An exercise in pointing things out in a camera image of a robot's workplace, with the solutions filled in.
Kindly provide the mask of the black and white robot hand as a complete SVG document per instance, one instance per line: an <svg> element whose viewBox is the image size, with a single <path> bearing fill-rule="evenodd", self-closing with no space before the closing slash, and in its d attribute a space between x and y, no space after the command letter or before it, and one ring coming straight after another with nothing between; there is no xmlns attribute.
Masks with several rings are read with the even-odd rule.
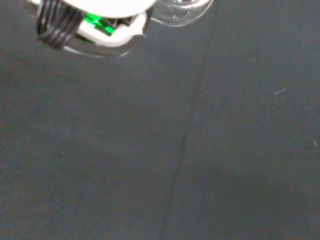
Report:
<svg viewBox="0 0 320 240"><path fill-rule="evenodd" d="M39 41L92 55L126 52L151 21L154 0L26 0Z"/></svg>

